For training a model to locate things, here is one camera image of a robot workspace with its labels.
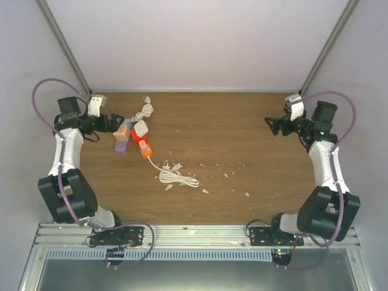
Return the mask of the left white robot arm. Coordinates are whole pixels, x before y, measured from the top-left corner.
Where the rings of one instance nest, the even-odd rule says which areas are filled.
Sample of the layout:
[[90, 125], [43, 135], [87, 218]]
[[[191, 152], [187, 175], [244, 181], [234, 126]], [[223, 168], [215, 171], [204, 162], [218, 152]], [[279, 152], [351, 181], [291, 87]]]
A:
[[92, 96], [79, 108], [79, 97], [58, 100], [60, 113], [53, 122], [56, 139], [55, 158], [51, 170], [38, 181], [38, 189], [54, 222], [77, 223], [101, 232], [112, 245], [123, 242], [125, 230], [120, 226], [119, 216], [99, 206], [95, 192], [80, 169], [81, 148], [90, 135], [113, 133], [124, 122], [120, 115], [100, 112], [107, 98]]

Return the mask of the orange power strip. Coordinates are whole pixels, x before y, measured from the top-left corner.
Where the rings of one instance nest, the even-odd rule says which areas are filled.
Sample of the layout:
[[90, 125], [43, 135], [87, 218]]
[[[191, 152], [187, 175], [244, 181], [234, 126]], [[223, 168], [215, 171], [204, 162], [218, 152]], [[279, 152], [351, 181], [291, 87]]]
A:
[[153, 155], [147, 135], [138, 136], [134, 129], [130, 130], [130, 134], [135, 146], [137, 146], [143, 158], [148, 158]]

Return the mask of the peach cube power adapter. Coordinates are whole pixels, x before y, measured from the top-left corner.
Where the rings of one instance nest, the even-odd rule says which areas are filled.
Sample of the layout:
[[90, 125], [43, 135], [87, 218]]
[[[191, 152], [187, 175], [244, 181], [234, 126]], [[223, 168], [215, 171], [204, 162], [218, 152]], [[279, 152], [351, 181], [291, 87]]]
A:
[[127, 142], [130, 139], [130, 128], [121, 124], [116, 132], [113, 133], [113, 136], [117, 141]]

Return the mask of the light blue usb charger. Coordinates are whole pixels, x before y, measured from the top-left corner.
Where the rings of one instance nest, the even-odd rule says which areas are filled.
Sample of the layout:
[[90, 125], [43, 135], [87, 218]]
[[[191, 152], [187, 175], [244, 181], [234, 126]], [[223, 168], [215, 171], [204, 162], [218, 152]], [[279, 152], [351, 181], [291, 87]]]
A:
[[125, 119], [123, 120], [122, 122], [123, 125], [127, 126], [129, 129], [131, 129], [133, 126], [132, 126], [132, 123], [130, 122], [129, 119]]

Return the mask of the purple power strip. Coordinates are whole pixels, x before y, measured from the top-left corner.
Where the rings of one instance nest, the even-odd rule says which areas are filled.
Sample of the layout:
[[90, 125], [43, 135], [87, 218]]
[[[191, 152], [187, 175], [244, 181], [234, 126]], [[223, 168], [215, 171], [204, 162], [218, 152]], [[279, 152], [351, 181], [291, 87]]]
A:
[[128, 152], [130, 141], [117, 141], [115, 144], [115, 152], [125, 155]]

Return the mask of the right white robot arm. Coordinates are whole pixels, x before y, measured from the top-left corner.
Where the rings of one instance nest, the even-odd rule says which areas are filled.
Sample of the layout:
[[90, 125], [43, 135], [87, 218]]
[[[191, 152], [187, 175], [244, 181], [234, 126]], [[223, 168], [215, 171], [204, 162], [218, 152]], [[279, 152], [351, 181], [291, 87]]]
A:
[[268, 231], [269, 240], [277, 246], [289, 240], [290, 234], [319, 236], [326, 243], [342, 241], [360, 208], [358, 196], [346, 185], [339, 161], [339, 139], [331, 132], [337, 111], [335, 104], [319, 101], [311, 118], [300, 95], [286, 98], [285, 115], [265, 118], [272, 133], [298, 135], [313, 164], [315, 188], [298, 213], [277, 214]]

